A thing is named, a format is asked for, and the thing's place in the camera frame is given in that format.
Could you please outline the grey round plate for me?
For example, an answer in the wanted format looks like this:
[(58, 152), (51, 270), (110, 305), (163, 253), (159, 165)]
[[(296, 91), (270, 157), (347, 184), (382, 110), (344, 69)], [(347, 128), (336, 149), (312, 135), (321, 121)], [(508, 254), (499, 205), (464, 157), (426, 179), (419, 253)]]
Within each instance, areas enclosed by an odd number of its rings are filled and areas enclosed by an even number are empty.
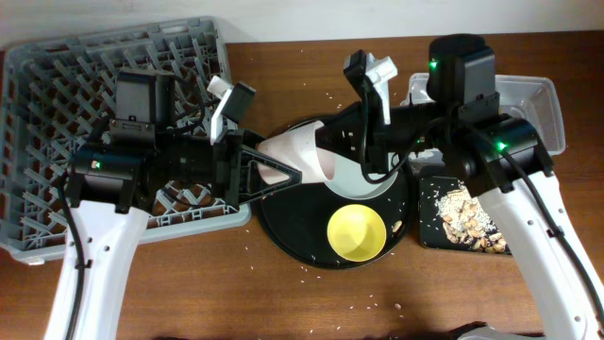
[(385, 193), (396, 181), (397, 175), (392, 175), (379, 184), (371, 184), (362, 176), (361, 166), (340, 155), (334, 156), (334, 176), (326, 182), (328, 189), (334, 194), (352, 200), (375, 198)]

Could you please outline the pink plastic cup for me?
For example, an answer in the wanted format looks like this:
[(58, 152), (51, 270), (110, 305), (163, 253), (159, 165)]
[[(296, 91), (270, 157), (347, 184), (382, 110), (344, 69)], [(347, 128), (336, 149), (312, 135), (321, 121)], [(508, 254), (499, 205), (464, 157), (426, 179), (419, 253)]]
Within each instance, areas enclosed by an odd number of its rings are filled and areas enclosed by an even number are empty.
[(315, 132), (324, 123), (315, 121), (281, 133), (256, 146), (256, 150), (302, 173), (303, 184), (332, 181), (335, 154), (317, 146)]

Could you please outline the yellow bowl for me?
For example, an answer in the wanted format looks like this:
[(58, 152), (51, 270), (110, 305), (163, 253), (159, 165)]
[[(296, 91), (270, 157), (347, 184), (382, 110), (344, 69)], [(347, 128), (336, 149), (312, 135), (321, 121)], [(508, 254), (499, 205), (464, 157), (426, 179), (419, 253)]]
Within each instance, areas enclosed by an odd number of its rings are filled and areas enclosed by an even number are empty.
[(338, 209), (327, 222), (327, 240), (340, 257), (354, 263), (374, 259), (385, 247), (387, 230), (373, 209), (350, 204)]

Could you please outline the food scraps and rice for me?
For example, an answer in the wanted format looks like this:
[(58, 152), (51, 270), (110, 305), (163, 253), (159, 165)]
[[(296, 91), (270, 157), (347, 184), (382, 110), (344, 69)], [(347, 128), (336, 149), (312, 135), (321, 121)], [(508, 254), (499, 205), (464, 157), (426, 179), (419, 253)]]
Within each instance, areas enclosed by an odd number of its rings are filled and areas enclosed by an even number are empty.
[(443, 220), (441, 230), (453, 245), (490, 254), (508, 252), (507, 241), (495, 222), (464, 185), (438, 198), (435, 207)]

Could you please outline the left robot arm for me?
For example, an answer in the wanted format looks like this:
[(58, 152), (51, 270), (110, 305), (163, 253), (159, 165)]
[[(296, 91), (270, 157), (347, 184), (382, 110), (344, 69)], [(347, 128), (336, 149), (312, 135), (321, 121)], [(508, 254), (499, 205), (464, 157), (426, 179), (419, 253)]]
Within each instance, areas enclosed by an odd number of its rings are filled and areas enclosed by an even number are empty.
[(259, 134), (226, 128), (226, 119), (242, 119), (252, 88), (214, 77), (214, 114), (201, 137), (178, 125), (181, 83), (165, 71), (122, 71), (115, 113), (98, 122), (60, 176), (66, 248), (47, 338), (115, 337), (133, 255), (169, 182), (207, 184), (232, 207), (301, 183), (299, 170), (257, 150)]

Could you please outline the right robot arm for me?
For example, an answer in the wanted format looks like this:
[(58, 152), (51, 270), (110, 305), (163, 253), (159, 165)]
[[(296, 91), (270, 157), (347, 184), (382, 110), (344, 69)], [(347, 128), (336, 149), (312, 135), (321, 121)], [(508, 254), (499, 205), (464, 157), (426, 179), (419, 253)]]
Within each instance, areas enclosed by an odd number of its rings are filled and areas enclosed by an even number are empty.
[(601, 279), (572, 226), (536, 128), (500, 111), (495, 54), (485, 40), (453, 34), (430, 44), (426, 104), (391, 106), (388, 83), (396, 68), (390, 59), (357, 51), (345, 61), (344, 75), (359, 101), (318, 129), (318, 146), (357, 162), (371, 184), (392, 177), (412, 152), (440, 150), (506, 239), (545, 337), (601, 338)]

